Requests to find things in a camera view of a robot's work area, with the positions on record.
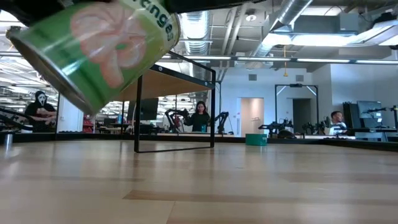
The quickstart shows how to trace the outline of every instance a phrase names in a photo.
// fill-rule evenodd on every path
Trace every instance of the person in ghost mask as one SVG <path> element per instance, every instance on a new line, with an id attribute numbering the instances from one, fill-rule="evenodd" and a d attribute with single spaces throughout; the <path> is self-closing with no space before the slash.
<path id="1" fill-rule="evenodd" d="M 34 132 L 51 131 L 51 123 L 55 122 L 57 111 L 47 103 L 47 96 L 42 91 L 35 93 L 35 101 L 25 110 L 25 114 L 35 120 L 33 125 Z"/>

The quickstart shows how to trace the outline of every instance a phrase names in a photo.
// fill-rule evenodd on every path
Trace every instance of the can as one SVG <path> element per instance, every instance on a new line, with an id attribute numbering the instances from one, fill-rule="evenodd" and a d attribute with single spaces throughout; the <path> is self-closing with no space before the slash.
<path id="1" fill-rule="evenodd" d="M 178 17 L 158 1 L 117 0 L 76 4 L 10 40 L 60 94 L 95 114 L 179 36 Z"/>

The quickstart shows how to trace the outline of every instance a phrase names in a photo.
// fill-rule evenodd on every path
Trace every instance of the wooden floor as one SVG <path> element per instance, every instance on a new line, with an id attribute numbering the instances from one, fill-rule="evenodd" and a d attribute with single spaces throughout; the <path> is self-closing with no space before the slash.
<path id="1" fill-rule="evenodd" d="M 132 147 L 71 141 L 1 149 L 0 223 L 398 223 L 397 153 L 218 144 L 135 154 Z"/>

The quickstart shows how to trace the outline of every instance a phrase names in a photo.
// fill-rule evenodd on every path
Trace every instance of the black shirt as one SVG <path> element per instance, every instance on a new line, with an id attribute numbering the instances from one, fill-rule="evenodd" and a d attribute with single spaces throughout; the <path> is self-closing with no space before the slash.
<path id="1" fill-rule="evenodd" d="M 206 125 L 207 132 L 207 124 L 210 121 L 210 115 L 208 113 L 198 114 L 194 113 L 190 118 L 185 121 L 185 125 L 191 126 L 192 131 L 201 131 L 202 125 Z"/>
<path id="2" fill-rule="evenodd" d="M 34 102 L 34 103 L 31 103 L 26 108 L 25 115 L 35 116 L 38 118 L 44 118 L 43 115 L 37 114 L 37 109 L 39 109 L 39 108 L 44 108 L 49 112 L 55 112 L 55 108 L 49 103 L 45 103 L 44 106 L 42 106 L 39 102 Z M 51 126 L 45 124 L 45 121 L 34 121 L 34 123 L 31 125 L 33 126 L 33 132 L 49 132 L 49 131 L 51 131 Z"/>

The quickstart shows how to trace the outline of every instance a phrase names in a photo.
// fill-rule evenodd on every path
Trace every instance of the woman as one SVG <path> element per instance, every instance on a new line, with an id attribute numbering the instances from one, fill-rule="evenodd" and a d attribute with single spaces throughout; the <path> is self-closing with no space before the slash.
<path id="1" fill-rule="evenodd" d="M 207 126 L 210 121 L 210 115 L 206 111 L 206 104 L 203 101 L 197 103 L 196 112 L 184 121 L 187 126 L 192 126 L 192 131 L 202 132 L 202 126 L 205 126 L 205 132 L 207 132 Z"/>

